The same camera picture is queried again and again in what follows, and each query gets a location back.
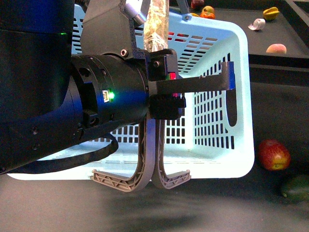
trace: green indicator light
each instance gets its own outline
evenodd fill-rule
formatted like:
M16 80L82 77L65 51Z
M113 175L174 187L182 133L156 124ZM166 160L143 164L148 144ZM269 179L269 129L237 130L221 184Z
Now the green indicator light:
M114 99L115 94L114 94L113 92L110 92L110 93L108 94L108 97L109 97L109 99Z

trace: plastic basket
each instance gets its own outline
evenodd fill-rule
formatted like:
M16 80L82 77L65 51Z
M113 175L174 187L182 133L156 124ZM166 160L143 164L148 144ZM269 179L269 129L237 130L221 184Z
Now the plastic basket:
M72 53L82 52L79 39L84 12L75 6ZM167 174L189 169L192 178L232 178L245 175L254 161L248 47L245 33L233 23L169 15L169 48L178 55L182 77L221 72L220 63L233 61L236 91L186 94L187 108L177 121L166 122L164 164ZM142 27L136 29L143 48ZM137 165L138 126L113 131L119 150L98 162L52 174L11 174L18 179L89 179L97 169L131 176ZM102 139L76 145L44 158L59 159L96 150Z

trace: apple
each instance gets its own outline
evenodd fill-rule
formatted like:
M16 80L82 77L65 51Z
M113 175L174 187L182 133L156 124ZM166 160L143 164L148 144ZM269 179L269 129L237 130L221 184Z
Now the apple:
M192 0L191 1L191 8L193 10L199 10L205 5L204 0Z
M288 149L275 139L266 139L259 145L258 159L261 165L269 170L286 169L291 162Z

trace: screw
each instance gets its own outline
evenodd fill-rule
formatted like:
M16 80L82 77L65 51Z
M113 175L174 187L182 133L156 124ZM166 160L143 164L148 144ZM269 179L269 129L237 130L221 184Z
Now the screw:
M157 68L157 67L159 67L159 66L160 66L160 62L159 62L159 61L155 61L155 62L154 62L154 67Z
M104 76L106 76L106 71L105 71L105 69L101 69L101 72L102 72L102 74L103 74Z
M38 148L39 148L39 146L41 146L40 144L34 144L32 147L31 147L31 149L32 150L37 150Z
M122 57L127 57L129 55L129 52L125 49L122 49L120 54L121 54Z
M37 133L39 133L37 127L32 127L32 128L31 128L31 132L32 132L33 135L36 135Z

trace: green vegetable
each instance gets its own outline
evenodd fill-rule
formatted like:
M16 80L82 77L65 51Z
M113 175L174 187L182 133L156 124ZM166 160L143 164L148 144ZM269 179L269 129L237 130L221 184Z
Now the green vegetable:
M309 201L309 175L297 175L281 186L281 194L292 202Z

